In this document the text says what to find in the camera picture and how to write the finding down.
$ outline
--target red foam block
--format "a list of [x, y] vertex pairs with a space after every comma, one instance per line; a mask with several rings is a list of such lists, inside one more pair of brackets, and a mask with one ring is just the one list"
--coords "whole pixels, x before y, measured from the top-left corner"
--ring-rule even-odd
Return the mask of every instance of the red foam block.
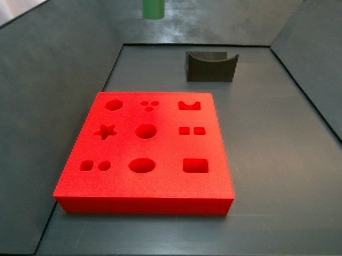
[[99, 93], [53, 196], [69, 213], [227, 214], [210, 93]]

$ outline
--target small square hole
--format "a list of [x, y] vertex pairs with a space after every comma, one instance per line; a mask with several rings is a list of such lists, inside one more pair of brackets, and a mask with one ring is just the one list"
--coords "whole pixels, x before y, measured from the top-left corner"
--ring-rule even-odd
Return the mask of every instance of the small square hole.
[[190, 135], [190, 127], [179, 127], [180, 135]]
[[208, 160], [199, 158], [183, 159], [183, 171], [187, 173], [207, 173], [208, 172]]
[[204, 127], [195, 127], [194, 128], [195, 135], [206, 135], [206, 128]]

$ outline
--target circular hole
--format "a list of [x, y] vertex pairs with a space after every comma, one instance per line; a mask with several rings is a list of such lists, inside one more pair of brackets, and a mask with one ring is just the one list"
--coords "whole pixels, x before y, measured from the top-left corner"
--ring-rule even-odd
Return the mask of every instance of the circular hole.
[[93, 161], [85, 160], [85, 161], [83, 161], [81, 164], [80, 164], [80, 170], [81, 170], [81, 171], [91, 171], [92, 166], [93, 166]]
[[105, 103], [105, 108], [111, 111], [117, 110], [123, 107], [123, 102], [120, 100], [111, 100]]
[[108, 171], [111, 168], [111, 162], [109, 161], [103, 161], [99, 163], [99, 170], [100, 171]]
[[148, 158], [137, 158], [129, 163], [129, 169], [136, 173], [147, 173], [155, 169], [155, 162]]
[[150, 139], [156, 134], [156, 127], [152, 124], [142, 124], [136, 128], [135, 134], [142, 139]]

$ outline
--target gray table surface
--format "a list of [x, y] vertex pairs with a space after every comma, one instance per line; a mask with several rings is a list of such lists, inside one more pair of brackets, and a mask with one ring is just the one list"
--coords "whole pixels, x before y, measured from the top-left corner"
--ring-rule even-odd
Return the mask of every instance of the gray table surface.
[[[231, 84], [186, 82], [190, 50], [240, 54]], [[226, 217], [57, 206], [39, 254], [342, 254], [341, 143], [268, 48], [125, 46], [105, 91], [212, 93], [236, 200]]]

